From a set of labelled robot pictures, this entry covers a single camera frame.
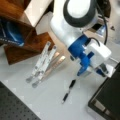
screwdriver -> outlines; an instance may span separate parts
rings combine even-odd
[[[72,82],[71,82],[71,84],[70,84],[70,86],[69,86],[69,90],[68,90],[68,92],[65,94],[65,96],[64,96],[64,98],[63,98],[63,100],[62,100],[62,104],[66,101],[68,95],[70,94],[71,89],[72,89],[73,86],[75,85],[75,82],[76,82],[76,80],[72,80]]]

wire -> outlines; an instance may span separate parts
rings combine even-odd
[[[105,36],[105,41],[104,41],[104,45],[106,45],[107,44],[107,39],[108,39],[108,26],[107,26],[105,16],[104,16],[104,14],[103,14],[103,12],[102,12],[102,10],[101,10],[101,8],[98,4],[97,4],[97,8],[102,15],[102,18],[103,18],[103,21],[104,21],[104,24],[105,24],[105,27],[106,27],[106,36]]]
[[[100,42],[99,42],[96,38],[90,37],[89,39],[94,39],[94,40],[98,43],[98,45],[99,45],[99,47],[100,47]]]

blue robot part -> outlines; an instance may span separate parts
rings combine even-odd
[[[83,45],[85,45],[87,40],[88,38],[85,35],[82,35],[68,48],[74,58],[79,58],[81,60],[80,64],[82,67],[77,73],[78,76],[87,70],[90,65],[90,58],[94,55],[93,52],[90,52],[88,55],[84,53],[85,49]]]

white table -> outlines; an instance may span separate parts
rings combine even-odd
[[[51,32],[50,35],[52,39],[56,39]],[[56,44],[62,46],[60,48],[64,49],[67,59],[37,88],[32,88],[25,79],[31,74],[39,55],[9,66],[3,47],[0,47],[1,82],[42,120],[104,120],[87,107],[88,101],[104,81],[104,78],[97,74],[93,73],[87,78],[77,77],[77,83],[67,101],[61,104],[71,80],[76,78],[79,67],[69,59],[69,53],[63,45],[58,41]],[[114,53],[113,57],[120,60],[115,53],[120,51],[119,46],[111,42],[108,46]]]

black cable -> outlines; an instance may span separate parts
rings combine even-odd
[[[98,45],[99,45],[99,47],[100,47],[100,42],[99,42],[96,38],[90,37],[89,39],[94,39],[94,40],[98,43]]]
[[[92,39],[94,39],[98,43],[98,46],[100,47],[100,42],[94,37],[88,38],[87,42],[85,43],[85,46],[87,46],[91,42]]]
[[[106,45],[107,44],[107,39],[108,39],[108,26],[107,26],[105,16],[104,16],[104,14],[103,14],[103,12],[102,12],[102,10],[101,10],[101,8],[98,4],[97,4],[97,8],[102,15],[102,18],[103,18],[103,21],[104,21],[104,24],[105,24],[105,27],[106,27],[106,36],[105,36],[105,41],[104,41],[104,45]]]

